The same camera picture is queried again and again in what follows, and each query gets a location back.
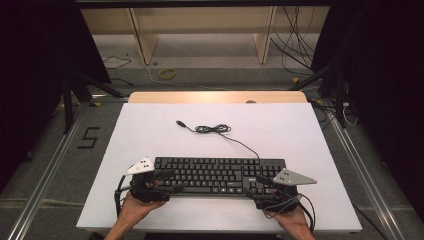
black keyboard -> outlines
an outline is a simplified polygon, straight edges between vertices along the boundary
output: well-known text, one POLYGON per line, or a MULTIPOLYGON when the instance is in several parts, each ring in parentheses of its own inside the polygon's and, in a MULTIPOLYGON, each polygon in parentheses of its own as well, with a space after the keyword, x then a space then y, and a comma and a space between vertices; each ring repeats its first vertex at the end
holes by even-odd
POLYGON ((269 186, 256 182, 256 175, 275 177, 285 168, 284 159, 157 157, 155 169, 174 169, 175 176, 159 186, 185 184, 178 195, 244 197, 243 188, 270 194, 269 186))

keyboard key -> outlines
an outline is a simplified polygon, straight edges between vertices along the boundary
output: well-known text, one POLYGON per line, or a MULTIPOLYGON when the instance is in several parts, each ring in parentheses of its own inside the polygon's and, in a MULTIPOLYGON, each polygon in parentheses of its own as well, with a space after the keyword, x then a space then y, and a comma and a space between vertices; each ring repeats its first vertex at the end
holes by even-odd
POLYGON ((242 182, 227 182, 227 187, 243 187, 242 182))
POLYGON ((210 193, 211 189, 208 187, 186 187, 184 188, 185 193, 210 193))

black panel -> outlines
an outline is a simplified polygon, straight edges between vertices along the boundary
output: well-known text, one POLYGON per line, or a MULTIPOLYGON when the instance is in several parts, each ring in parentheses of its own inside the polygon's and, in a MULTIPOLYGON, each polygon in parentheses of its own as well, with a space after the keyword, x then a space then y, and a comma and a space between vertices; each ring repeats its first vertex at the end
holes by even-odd
POLYGON ((68 67, 110 79, 78 9, 0 1, 0 29, 1 191, 60 102, 68 67))
MULTIPOLYGON (((422 16, 422 2, 385 1, 375 11, 371 31, 357 54, 349 59, 345 73, 350 84, 349 95, 355 101, 361 123, 368 129, 405 196, 424 220, 422 16)), ((333 38, 328 34, 337 32, 340 26, 333 24, 332 27, 323 31, 327 35, 321 38, 333 38)))

white tabletop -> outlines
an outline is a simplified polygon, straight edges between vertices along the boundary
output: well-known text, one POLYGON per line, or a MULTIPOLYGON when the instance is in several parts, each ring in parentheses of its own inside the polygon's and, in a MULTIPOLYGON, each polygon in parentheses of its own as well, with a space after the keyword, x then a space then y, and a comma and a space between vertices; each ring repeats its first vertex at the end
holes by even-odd
MULTIPOLYGON (((178 126, 227 124, 226 136, 261 158, 284 158, 287 168, 318 181, 298 186, 316 212, 315 231, 357 232, 361 225, 340 179, 312 107, 308 103, 125 104, 107 147, 77 227, 109 229, 116 221, 113 193, 125 170, 149 156, 256 156, 217 134, 197 134, 178 126)), ((309 209, 307 201, 302 203, 309 209)), ((135 227, 147 232, 278 233, 248 199, 172 197, 135 227)))

gray carpet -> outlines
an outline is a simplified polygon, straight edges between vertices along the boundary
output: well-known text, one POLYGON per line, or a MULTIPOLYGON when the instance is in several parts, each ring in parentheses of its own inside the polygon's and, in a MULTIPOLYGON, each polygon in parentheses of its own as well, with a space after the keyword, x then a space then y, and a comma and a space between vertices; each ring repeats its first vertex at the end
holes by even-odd
MULTIPOLYGON (((288 73, 282 69, 175 69, 176 76, 172 80, 161 80, 158 77, 160 69, 151 69, 153 82, 145 69, 109 70, 111 78, 120 78, 133 83, 133 86, 120 80, 113 80, 113 88, 123 92, 134 91, 204 91, 204 87, 218 87, 231 90, 247 89, 287 89, 293 86, 293 77, 304 79, 304 75, 288 73)), ((308 86, 305 94, 309 98, 317 98, 316 88, 319 82, 308 86)), ((93 94, 103 92, 91 88, 93 94)), ((82 205, 90 191, 97 174, 104 152, 109 143, 123 102, 101 102, 99 106, 89 107, 82 116, 81 123, 67 150, 45 200, 38 210, 25 239, 87 239, 89 233, 75 227, 81 213, 82 205), (92 148, 92 140, 97 138, 92 148)), ((324 119, 322 111, 316 109, 317 120, 324 119)), ((338 139, 329 119, 320 123, 323 134, 339 170, 342 181, 353 204, 358 206, 372 221, 384 231, 372 205, 359 181, 348 156, 338 139)), ((21 164, 6 189, 0 195, 0 239, 8 236, 13 223, 19 216, 26 199, 36 188, 44 169, 53 156, 64 129, 64 110, 58 107, 57 114, 52 117, 48 128, 40 137, 33 149, 33 159, 21 164)), ((422 239, 424 225, 409 205, 390 171, 381 166, 381 158, 376 152, 367 132, 360 124, 348 126, 358 152, 381 190, 384 199, 394 212, 406 239, 422 239)), ((363 231, 356 234, 316 233, 317 239, 381 239, 377 231, 365 218, 358 214, 363 223, 363 231)), ((144 234, 131 233, 126 239, 142 239, 144 234)))

